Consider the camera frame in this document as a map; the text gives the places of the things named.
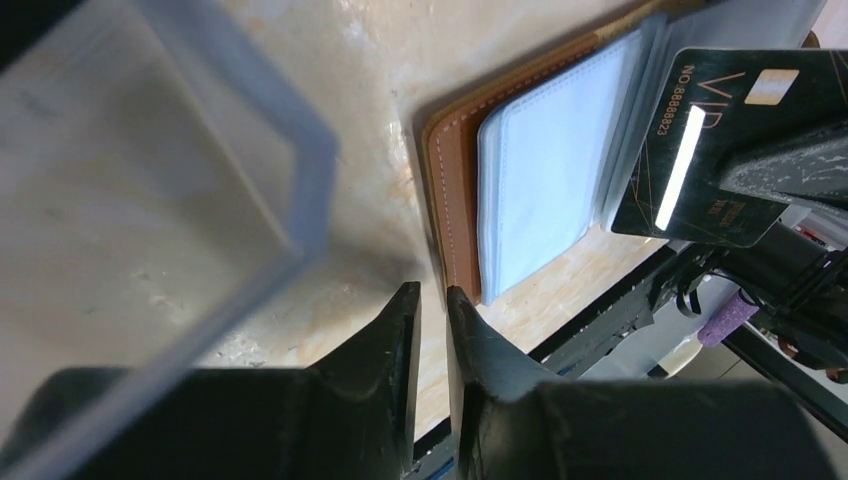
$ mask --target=wallet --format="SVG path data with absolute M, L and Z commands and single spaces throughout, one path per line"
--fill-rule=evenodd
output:
M 797 47 L 822 6 L 649 2 L 439 112 L 422 144 L 446 284 L 489 304 L 608 229 L 675 54 Z

